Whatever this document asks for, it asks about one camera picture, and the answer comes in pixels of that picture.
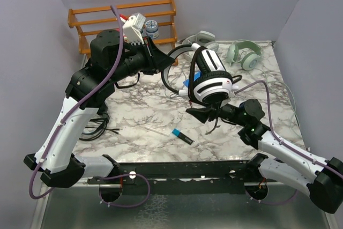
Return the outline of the black white headphones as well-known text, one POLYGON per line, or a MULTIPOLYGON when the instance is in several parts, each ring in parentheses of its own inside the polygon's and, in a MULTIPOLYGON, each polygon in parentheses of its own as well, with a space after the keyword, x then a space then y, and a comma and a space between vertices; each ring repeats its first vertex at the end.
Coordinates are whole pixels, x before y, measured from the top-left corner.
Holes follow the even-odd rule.
POLYGON ((180 54, 193 51, 194 55, 190 64, 189 85, 186 90, 176 90, 169 82, 169 71, 171 67, 161 72, 164 86, 177 96, 202 106, 222 107, 230 100, 230 95, 238 90, 235 83, 239 79, 227 72, 221 59, 214 50, 207 49, 197 43, 180 45, 169 52, 173 59, 180 54), (196 72, 202 75, 193 80, 196 72))

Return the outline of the black blue headphones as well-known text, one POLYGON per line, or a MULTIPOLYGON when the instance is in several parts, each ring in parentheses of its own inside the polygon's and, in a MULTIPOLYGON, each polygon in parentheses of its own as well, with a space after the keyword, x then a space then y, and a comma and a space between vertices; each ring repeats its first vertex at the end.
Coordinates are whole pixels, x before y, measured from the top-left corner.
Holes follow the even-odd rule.
POLYGON ((120 135, 119 128, 108 128, 110 122, 110 116, 108 113, 108 106, 103 104, 98 110, 96 117, 90 119, 84 131, 79 137, 80 141, 90 142, 100 138, 106 131, 112 132, 116 135, 120 135))

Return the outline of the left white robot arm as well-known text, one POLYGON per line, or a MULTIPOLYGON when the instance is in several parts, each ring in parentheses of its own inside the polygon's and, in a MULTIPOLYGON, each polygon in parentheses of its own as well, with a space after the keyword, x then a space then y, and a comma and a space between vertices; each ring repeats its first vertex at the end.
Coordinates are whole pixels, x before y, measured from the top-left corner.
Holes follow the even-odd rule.
POLYGON ((108 155, 79 157, 72 153, 90 119, 115 91, 115 83, 138 72, 154 75, 174 63, 151 38, 143 44, 120 41, 119 31, 100 32, 90 43, 91 58, 75 72, 67 86, 63 106, 46 142, 24 163, 41 172, 48 187, 69 188, 81 178, 99 177, 106 183, 118 178, 118 164, 108 155))

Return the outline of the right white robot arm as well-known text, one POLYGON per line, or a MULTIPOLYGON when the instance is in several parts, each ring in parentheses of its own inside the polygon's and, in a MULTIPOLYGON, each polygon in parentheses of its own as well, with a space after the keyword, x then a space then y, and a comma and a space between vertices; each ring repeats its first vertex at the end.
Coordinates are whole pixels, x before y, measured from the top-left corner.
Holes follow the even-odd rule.
POLYGON ((304 193, 326 213, 334 214, 342 205, 342 161, 312 154, 276 134, 261 122, 265 113, 258 100, 249 99, 238 107, 226 104, 219 109, 208 106, 186 112, 201 123, 221 118, 240 125, 241 141, 270 155, 251 160, 246 168, 251 181, 266 178, 284 183, 304 193))

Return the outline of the grey white headphones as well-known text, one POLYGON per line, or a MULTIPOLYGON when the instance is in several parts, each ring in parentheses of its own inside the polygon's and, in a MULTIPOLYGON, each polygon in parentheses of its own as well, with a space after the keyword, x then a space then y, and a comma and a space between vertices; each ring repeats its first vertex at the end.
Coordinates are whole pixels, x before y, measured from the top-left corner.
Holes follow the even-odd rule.
POLYGON ((193 43, 197 43, 200 46, 206 47, 207 49, 214 50, 216 53, 219 50, 219 44, 215 40, 215 35, 207 31, 200 31, 182 41, 183 45, 189 45, 193 43))

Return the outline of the mint green headphones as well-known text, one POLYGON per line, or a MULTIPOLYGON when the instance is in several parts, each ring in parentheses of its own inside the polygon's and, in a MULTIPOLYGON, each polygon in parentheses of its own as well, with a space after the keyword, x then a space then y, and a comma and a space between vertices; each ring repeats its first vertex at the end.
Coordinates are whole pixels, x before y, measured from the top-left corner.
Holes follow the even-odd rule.
POLYGON ((253 70, 263 57, 260 45, 249 40, 236 40, 227 50, 226 61, 229 65, 240 64, 245 71, 253 70))

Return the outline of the blue black highlighter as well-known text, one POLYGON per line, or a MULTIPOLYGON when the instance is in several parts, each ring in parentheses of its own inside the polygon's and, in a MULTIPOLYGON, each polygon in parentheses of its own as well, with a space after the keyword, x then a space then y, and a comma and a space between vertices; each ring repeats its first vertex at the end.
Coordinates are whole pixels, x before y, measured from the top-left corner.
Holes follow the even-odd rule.
POLYGON ((182 141, 184 141, 185 143, 191 145, 193 143, 193 140, 190 139, 188 136, 186 136, 185 134, 183 134, 182 132, 180 132, 178 129, 173 129, 171 132, 174 136, 176 136, 177 138, 181 139, 182 141))

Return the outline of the right blue white jar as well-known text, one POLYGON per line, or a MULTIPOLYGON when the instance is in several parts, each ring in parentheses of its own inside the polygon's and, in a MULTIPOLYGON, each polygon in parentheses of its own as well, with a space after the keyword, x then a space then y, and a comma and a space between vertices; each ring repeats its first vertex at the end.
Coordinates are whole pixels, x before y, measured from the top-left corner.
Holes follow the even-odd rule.
POLYGON ((155 20, 148 20, 145 22, 146 35, 151 39, 157 39, 159 36, 159 25, 155 20))

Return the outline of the blue notebook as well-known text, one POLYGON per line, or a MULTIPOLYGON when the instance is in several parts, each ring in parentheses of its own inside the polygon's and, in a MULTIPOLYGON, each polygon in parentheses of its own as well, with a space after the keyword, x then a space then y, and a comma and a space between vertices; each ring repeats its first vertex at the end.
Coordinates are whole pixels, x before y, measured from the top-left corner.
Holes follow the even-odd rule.
MULTIPOLYGON (((193 80, 195 81, 196 79, 198 79, 200 76, 202 75, 202 73, 199 71, 199 72, 196 72, 194 77, 193 77, 193 80)), ((189 85, 189 79, 186 79, 184 82, 183 82, 183 85, 188 87, 189 85)))

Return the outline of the white stick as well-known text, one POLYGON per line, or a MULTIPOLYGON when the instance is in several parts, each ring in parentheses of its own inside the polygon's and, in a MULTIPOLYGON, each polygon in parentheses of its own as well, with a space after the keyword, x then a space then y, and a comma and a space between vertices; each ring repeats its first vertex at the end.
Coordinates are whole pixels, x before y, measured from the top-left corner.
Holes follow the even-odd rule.
POLYGON ((163 136, 166 136, 166 137, 169 136, 169 134, 166 133, 166 132, 163 132, 163 131, 161 131, 161 130, 157 130, 157 129, 154 129, 154 128, 151 128, 151 127, 148 127, 148 126, 145 126, 145 129, 147 129, 147 130, 149 130, 149 131, 152 131, 152 132, 154 132, 154 133, 157 133, 157 134, 159 134, 159 135, 163 135, 163 136))

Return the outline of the wooden shelf rack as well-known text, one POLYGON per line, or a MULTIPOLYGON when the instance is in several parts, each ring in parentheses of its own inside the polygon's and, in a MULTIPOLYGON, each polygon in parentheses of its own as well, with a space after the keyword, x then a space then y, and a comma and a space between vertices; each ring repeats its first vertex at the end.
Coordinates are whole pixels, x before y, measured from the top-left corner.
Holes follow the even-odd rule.
MULTIPOLYGON (((141 13, 147 20, 158 23, 159 36, 154 40, 156 45, 175 47, 178 41, 175 16, 177 14, 174 0, 153 0, 117 5, 120 14, 126 18, 134 13, 141 13)), ((91 57, 90 41, 105 29, 118 29, 117 18, 109 6, 68 11, 68 26, 78 33, 78 50, 86 58, 91 57)))

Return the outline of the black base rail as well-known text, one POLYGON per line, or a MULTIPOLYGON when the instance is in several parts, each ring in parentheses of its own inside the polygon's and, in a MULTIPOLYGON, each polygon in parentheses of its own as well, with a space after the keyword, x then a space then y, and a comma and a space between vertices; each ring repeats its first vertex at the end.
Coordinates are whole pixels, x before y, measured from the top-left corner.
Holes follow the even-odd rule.
POLYGON ((250 160, 121 163, 116 175, 136 172, 137 176, 134 179, 92 178, 87 183, 99 186, 106 194, 244 194, 246 184, 257 186, 261 182, 258 169, 265 159, 267 155, 256 154, 250 160))

